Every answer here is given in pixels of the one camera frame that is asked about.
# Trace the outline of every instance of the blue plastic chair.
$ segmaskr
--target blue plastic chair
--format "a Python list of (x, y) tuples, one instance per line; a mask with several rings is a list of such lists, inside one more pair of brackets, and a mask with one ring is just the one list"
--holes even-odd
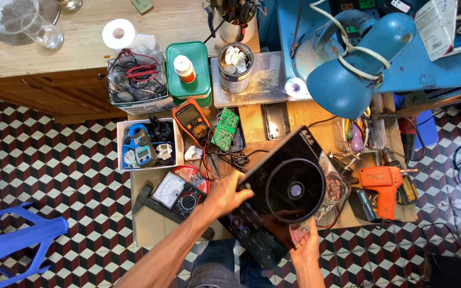
[(31, 266), (26, 272), (14, 275), (5, 268), (0, 267), (0, 273), (8, 277), (8, 279), (0, 282), (0, 287), (16, 283), (17, 281), (21, 281), (22, 279), (35, 273), (46, 272), (51, 265), (47, 265), (42, 269), (40, 269), (40, 265), (42, 264), (42, 260), (45, 257), (51, 242), (56, 237), (65, 234), (69, 229), (67, 220), (61, 217), (47, 220), (23, 208), (24, 206), (29, 205), (31, 205), (30, 202), (24, 202), (20, 206), (0, 211), (0, 220), (4, 214), (15, 213), (34, 223), (33, 226), (22, 230), (0, 235), (0, 259), (31, 245), (40, 244)]

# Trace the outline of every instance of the wooden cabinet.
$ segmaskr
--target wooden cabinet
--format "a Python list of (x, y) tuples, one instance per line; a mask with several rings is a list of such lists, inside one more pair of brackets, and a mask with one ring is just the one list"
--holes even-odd
[(126, 116), (111, 105), (105, 68), (0, 78), (0, 100), (55, 116), (59, 123)]

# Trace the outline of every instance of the paper towel roll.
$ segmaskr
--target paper towel roll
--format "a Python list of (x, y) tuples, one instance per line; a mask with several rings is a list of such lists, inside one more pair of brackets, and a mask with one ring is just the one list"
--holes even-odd
[(107, 23), (102, 30), (102, 40), (114, 51), (129, 48), (135, 37), (136, 30), (133, 24), (125, 19), (115, 19)]

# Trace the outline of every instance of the solder wire spool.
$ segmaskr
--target solder wire spool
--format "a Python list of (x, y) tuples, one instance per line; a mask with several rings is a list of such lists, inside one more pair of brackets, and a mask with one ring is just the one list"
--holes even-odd
[(286, 99), (290, 101), (307, 99), (309, 94), (305, 81), (298, 77), (293, 77), (286, 81), (283, 92)]

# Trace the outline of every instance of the drawer handle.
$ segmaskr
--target drawer handle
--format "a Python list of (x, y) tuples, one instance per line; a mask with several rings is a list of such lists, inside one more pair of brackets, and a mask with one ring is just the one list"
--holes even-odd
[(31, 88), (34, 88), (34, 89), (39, 89), (39, 90), (40, 90), (40, 89), (42, 89), (42, 87), (40, 87), (40, 86), (35, 86), (35, 85), (31, 85), (31, 84), (29, 84), (29, 83), (28, 83), (28, 82), (26, 82), (24, 79), (21, 79), (21, 81), (22, 81), (22, 83), (24, 83), (24, 84), (28, 85), (28, 86), (29, 86), (29, 87), (31, 87)]

